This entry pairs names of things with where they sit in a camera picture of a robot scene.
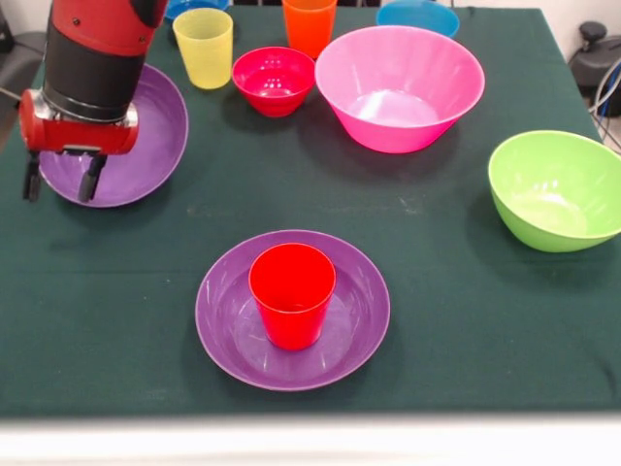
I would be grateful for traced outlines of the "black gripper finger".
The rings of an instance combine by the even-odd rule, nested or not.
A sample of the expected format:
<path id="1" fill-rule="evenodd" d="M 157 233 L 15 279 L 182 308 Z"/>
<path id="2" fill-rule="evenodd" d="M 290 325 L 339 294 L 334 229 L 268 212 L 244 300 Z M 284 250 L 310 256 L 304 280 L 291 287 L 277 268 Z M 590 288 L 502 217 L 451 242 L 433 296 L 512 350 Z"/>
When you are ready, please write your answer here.
<path id="1" fill-rule="evenodd" d="M 36 202 L 39 198 L 40 187 L 40 152 L 38 150 L 31 150 L 26 160 L 22 198 L 29 202 Z"/>
<path id="2" fill-rule="evenodd" d="M 82 174 L 79 187 L 78 199 L 82 203 L 90 202 L 97 190 L 101 173 L 106 166 L 108 157 L 106 155 L 91 155 L 87 170 Z"/>

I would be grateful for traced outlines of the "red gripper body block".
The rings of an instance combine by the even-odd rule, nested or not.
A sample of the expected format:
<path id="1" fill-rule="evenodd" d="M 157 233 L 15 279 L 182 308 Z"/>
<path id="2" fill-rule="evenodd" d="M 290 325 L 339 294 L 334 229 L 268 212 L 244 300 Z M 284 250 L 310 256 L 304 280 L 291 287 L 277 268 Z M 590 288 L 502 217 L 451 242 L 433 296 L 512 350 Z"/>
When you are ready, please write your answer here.
<path id="1" fill-rule="evenodd" d="M 18 110 L 22 140 L 29 150 L 77 150 L 118 155 L 129 152 L 138 139 L 139 117 L 131 103 L 118 122 L 92 122 L 59 113 L 44 99 L 41 89 L 26 89 Z"/>

